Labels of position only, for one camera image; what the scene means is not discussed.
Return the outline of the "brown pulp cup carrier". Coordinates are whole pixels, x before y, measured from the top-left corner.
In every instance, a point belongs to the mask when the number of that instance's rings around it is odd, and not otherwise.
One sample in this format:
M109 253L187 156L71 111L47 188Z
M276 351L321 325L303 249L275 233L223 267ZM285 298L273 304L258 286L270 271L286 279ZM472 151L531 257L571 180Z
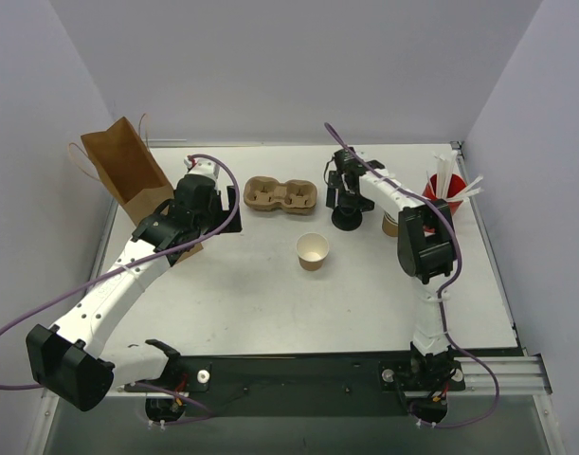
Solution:
M317 204L317 186L307 180L280 182L273 177L253 176L244 185L243 199L256 211L280 209L289 214L310 215Z

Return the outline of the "brown paper coffee cup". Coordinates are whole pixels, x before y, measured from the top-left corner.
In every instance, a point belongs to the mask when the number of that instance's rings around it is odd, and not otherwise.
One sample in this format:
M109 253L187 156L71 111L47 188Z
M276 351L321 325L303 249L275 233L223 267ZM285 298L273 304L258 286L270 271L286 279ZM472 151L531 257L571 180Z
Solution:
M327 238L319 233L301 235L296 243L299 265L306 271L319 270L330 251Z

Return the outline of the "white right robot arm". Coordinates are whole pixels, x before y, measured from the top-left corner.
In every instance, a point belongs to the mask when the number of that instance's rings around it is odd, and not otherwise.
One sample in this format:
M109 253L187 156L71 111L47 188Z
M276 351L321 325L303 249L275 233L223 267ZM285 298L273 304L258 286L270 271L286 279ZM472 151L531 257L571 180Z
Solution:
M447 287L462 268L448 203L406 189L382 163L351 147L335 152L330 162L335 167L324 171L324 179L332 223L353 231L365 212L384 210L383 226L394 230L399 265L413 279L417 299L413 349L426 360L447 358L452 341L444 302Z

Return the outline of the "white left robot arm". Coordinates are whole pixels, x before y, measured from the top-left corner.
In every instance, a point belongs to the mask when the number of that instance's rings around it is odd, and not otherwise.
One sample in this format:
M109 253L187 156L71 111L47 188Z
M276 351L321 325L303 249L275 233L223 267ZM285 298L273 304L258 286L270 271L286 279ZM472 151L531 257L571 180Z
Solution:
M214 235L242 229L238 184L218 188L227 165L210 155L185 159L186 174L172 197L142 219L110 269L50 326L27 334L34 380L81 411L94 408L116 386L149 380L160 390L179 381L180 354L146 339L104 357L106 343L146 289L181 256Z

